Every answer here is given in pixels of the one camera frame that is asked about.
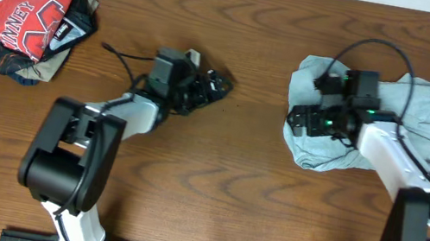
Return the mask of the light blue t-shirt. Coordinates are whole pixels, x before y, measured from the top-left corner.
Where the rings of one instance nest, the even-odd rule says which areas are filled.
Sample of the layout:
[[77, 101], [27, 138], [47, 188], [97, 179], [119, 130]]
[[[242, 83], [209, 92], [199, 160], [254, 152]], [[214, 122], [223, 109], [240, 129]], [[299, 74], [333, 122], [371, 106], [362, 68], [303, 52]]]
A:
[[[323, 74], [331, 58], [308, 55], [298, 69], [292, 73], [289, 82], [288, 110], [296, 105], [314, 105], [320, 101], [320, 92], [313, 81]], [[430, 82], [414, 78], [414, 92], [403, 125], [413, 147], [430, 167]], [[410, 87], [410, 75], [405, 73], [394, 82], [379, 82], [378, 96], [381, 108], [396, 113], [402, 112]], [[283, 126], [283, 137], [294, 162], [301, 168], [315, 171], [362, 168], [374, 170], [368, 160], [354, 149], [344, 147], [339, 141], [326, 137], [294, 136], [287, 122]]]

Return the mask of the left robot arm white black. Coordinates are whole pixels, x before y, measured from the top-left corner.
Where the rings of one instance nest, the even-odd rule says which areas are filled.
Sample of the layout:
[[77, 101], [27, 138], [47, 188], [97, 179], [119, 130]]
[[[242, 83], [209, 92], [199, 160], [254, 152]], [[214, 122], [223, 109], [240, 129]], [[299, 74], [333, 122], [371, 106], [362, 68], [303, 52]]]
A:
[[97, 202], [123, 140], [225, 98], [228, 76], [200, 66], [200, 54], [161, 48], [148, 73], [130, 75], [119, 98], [80, 103], [59, 97], [21, 159], [18, 182], [46, 209], [56, 233], [4, 230], [1, 241], [107, 241]]

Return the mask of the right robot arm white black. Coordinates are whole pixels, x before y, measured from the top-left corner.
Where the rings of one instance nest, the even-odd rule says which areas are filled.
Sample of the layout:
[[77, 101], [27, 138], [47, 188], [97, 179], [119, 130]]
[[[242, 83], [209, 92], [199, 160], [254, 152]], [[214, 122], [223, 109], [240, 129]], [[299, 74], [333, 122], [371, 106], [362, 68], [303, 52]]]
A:
[[402, 120], [384, 111], [376, 73], [315, 78], [293, 73], [285, 132], [292, 139], [349, 141], [383, 182], [393, 206], [381, 241], [430, 241], [430, 168], [410, 145]]

